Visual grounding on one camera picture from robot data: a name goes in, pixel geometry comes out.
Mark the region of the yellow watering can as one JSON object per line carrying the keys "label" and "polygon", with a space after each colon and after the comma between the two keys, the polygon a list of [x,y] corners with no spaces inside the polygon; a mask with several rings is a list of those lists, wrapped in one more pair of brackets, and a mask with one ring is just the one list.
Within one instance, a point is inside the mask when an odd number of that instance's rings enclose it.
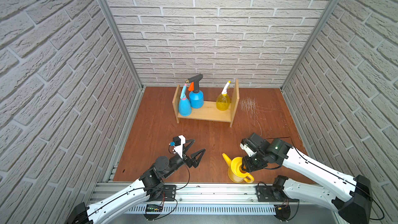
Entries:
{"label": "yellow watering can", "polygon": [[243,171],[241,166],[243,165],[242,157],[235,157],[234,159],[230,159],[227,154],[222,154],[225,162],[228,165],[228,177],[234,183],[253,183],[255,181],[254,177],[248,173]]}

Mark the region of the light blue pink spray bottle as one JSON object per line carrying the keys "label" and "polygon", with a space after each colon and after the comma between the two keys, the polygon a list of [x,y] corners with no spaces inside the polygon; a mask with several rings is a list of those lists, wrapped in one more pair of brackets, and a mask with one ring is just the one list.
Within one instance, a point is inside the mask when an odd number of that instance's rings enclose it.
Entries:
{"label": "light blue pink spray bottle", "polygon": [[186,117],[192,113],[191,104],[186,96],[187,84],[184,84],[181,90],[180,100],[178,103],[178,112],[181,116]]}

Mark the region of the wooden shelf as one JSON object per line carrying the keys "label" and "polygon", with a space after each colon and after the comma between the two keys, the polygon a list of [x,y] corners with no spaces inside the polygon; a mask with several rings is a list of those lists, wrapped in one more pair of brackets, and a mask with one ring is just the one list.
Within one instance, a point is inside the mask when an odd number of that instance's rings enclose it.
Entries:
{"label": "wooden shelf", "polygon": [[192,109],[192,113],[189,116],[182,116],[178,111],[178,105],[180,102],[181,86],[177,85],[175,90],[172,105],[177,123],[182,119],[194,119],[194,120],[206,120],[206,121],[218,121],[230,123],[230,128],[233,125],[235,114],[239,103],[239,82],[235,80],[235,87],[231,96],[231,104],[226,111],[220,111],[216,108],[216,102],[204,101],[204,105],[199,109]]}

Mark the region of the blue grey pressure sprayer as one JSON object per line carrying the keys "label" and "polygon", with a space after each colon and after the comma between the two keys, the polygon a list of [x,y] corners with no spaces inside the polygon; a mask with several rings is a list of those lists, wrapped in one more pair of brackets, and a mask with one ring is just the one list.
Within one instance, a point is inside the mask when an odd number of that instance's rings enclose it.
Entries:
{"label": "blue grey pressure sprayer", "polygon": [[185,83],[190,84],[188,91],[189,93],[189,101],[191,107],[194,109],[199,109],[204,105],[204,94],[200,90],[199,82],[203,79],[203,74],[197,74],[191,78],[188,78]]}

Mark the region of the yellow spray bottle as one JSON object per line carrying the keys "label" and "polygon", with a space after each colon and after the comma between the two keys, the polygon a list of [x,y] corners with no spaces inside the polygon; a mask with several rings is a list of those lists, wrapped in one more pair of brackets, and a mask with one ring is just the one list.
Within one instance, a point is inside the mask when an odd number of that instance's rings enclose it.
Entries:
{"label": "yellow spray bottle", "polygon": [[220,111],[226,111],[231,104],[231,99],[228,96],[228,88],[230,83],[231,81],[228,81],[225,84],[223,90],[221,91],[221,94],[217,97],[216,108]]}

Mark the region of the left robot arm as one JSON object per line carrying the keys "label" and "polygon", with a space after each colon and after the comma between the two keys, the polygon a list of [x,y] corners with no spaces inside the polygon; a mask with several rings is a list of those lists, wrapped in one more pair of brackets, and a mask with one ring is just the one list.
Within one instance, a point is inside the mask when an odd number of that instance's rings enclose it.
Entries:
{"label": "left robot arm", "polygon": [[174,155],[171,158],[158,157],[140,178],[104,200],[90,205],[85,203],[76,205],[65,223],[108,224],[141,203],[156,200],[164,201],[167,198],[175,200],[176,191],[184,187],[178,188],[175,185],[166,185],[163,180],[170,177],[181,167],[189,169],[199,166],[206,149],[201,149],[191,156],[187,155],[186,152],[194,143],[194,139],[186,141],[182,135],[174,137],[170,143],[170,146],[174,147]]}

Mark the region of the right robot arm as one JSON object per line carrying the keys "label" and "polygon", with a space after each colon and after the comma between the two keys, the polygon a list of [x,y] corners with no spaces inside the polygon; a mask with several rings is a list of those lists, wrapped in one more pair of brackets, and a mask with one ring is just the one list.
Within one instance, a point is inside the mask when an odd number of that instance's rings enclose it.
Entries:
{"label": "right robot arm", "polygon": [[275,163],[277,168],[286,167],[313,181],[306,184],[287,176],[276,177],[271,186],[265,186],[276,201],[302,200],[332,210],[350,224],[370,222],[372,187],[365,176],[336,171],[281,139],[268,142],[252,133],[241,140],[240,147],[246,152],[241,166],[245,172],[268,170]]}

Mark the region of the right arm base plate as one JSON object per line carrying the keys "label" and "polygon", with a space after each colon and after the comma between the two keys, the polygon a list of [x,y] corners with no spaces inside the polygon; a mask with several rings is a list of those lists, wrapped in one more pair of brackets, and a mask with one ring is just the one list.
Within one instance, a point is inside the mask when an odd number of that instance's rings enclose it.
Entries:
{"label": "right arm base plate", "polygon": [[258,202],[299,202],[298,199],[288,198],[282,191],[273,189],[269,185],[255,186]]}

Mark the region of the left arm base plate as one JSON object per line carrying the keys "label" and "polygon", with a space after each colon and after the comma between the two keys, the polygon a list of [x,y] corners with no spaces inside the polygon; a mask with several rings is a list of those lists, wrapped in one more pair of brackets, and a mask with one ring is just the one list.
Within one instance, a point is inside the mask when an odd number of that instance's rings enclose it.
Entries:
{"label": "left arm base plate", "polygon": [[174,202],[176,196],[177,185],[166,184],[158,192],[155,201],[158,202]]}

